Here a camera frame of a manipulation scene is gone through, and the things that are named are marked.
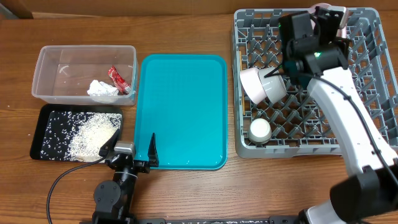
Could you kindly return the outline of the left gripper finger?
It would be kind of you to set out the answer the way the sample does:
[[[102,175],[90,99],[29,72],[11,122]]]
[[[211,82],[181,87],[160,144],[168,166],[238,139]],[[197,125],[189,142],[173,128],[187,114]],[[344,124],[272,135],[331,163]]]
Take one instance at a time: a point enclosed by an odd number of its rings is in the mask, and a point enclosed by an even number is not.
[[[112,151],[116,143],[120,139],[120,129],[117,129],[115,133],[107,140],[99,149],[99,156],[106,157],[109,151]]]
[[[155,133],[152,133],[147,156],[149,158],[149,162],[158,162],[159,161],[157,149],[156,149],[156,145],[155,145]]]

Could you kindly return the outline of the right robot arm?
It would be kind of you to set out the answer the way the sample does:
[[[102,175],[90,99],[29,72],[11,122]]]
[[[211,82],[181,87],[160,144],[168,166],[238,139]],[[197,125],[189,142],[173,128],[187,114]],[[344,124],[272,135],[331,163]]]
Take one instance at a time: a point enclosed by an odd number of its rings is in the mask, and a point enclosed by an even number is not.
[[[397,153],[381,136],[354,85],[343,37],[348,11],[316,7],[279,19],[282,68],[315,100],[341,149],[348,178],[299,223],[355,223],[397,209]]]

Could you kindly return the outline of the white rice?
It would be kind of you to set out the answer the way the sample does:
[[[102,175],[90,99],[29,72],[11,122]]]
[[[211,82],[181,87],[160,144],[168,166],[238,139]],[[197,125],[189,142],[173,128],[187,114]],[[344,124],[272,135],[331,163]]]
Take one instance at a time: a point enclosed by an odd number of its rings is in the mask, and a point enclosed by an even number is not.
[[[121,129],[121,113],[52,111],[39,158],[52,161],[93,162],[100,148]]]

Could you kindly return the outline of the red snack wrapper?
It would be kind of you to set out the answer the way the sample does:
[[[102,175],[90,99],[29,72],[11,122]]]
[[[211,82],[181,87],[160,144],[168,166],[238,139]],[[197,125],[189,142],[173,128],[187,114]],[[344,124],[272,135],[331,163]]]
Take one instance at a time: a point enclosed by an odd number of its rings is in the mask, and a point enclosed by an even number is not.
[[[113,65],[108,70],[108,75],[112,79],[115,87],[124,95],[128,95],[131,92],[131,86],[125,81],[125,79],[119,74],[116,67]]]

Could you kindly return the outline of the large white plate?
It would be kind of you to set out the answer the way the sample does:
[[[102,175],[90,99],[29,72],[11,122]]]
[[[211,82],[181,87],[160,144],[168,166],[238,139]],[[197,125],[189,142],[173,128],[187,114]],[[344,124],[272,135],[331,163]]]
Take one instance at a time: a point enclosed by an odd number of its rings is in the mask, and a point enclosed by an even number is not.
[[[346,28],[347,28],[346,24],[347,24],[347,21],[348,21],[348,9],[346,7],[343,7],[343,6],[333,6],[331,4],[321,2],[321,3],[318,3],[318,4],[312,5],[310,8],[308,8],[308,12],[311,13],[311,14],[314,13],[315,12],[315,8],[318,7],[318,6],[322,7],[322,8],[325,8],[325,9],[328,9],[328,10],[332,10],[332,11],[341,11],[341,12],[343,12],[343,18],[341,19],[340,26],[339,26],[339,29],[338,29],[338,31],[336,33],[336,36],[337,37],[346,38]]]

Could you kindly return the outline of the wooden chopstick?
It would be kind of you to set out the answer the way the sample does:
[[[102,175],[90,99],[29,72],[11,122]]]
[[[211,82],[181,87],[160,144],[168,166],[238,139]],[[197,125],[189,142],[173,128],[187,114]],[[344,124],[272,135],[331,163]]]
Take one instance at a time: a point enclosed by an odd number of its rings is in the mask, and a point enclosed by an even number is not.
[[[240,79],[240,74],[241,74],[241,71],[243,70],[243,61],[242,61],[242,52],[241,51],[239,51],[239,64],[240,64],[240,66],[239,66],[240,67],[239,79]],[[241,92],[242,92],[241,104],[242,104],[242,110],[243,110],[242,114],[243,114],[243,117],[245,117],[245,115],[246,115],[246,110],[245,110],[245,92],[244,92],[242,81],[241,81]]]

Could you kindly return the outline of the white cup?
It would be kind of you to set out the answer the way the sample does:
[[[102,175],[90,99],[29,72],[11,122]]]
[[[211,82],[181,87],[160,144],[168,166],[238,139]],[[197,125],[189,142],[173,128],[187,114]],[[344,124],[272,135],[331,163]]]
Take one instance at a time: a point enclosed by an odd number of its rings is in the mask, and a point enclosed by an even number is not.
[[[254,119],[249,127],[248,138],[254,144],[267,143],[272,136],[270,123],[263,118]]]

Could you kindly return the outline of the white tissue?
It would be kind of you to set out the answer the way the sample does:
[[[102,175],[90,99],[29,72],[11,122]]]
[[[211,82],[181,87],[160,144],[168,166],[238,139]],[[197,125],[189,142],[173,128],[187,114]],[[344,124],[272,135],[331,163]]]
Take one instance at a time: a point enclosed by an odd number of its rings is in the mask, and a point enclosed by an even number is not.
[[[119,90],[116,87],[98,80],[93,80],[87,90],[90,96],[117,96],[118,93]]]

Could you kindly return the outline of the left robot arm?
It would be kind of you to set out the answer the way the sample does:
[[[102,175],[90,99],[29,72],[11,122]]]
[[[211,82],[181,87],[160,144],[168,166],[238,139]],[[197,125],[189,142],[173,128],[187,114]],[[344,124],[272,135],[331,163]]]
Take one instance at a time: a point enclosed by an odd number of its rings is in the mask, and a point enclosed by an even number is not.
[[[133,142],[121,141],[119,138],[120,132],[116,131],[99,149],[99,155],[114,170],[114,175],[112,180],[104,181],[95,188],[93,223],[137,223],[130,207],[138,174],[148,174],[153,167],[159,166],[155,134],[151,136],[146,161],[135,158]]]

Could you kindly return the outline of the grey bowl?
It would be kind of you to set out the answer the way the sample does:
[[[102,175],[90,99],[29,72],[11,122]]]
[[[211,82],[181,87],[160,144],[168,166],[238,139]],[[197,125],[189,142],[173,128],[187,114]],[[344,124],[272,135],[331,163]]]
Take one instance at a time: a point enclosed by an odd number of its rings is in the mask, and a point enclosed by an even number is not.
[[[274,67],[260,69],[259,78],[264,90],[264,98],[268,98],[271,103],[277,103],[287,94],[287,90],[282,76],[277,72],[266,78],[273,69]]]

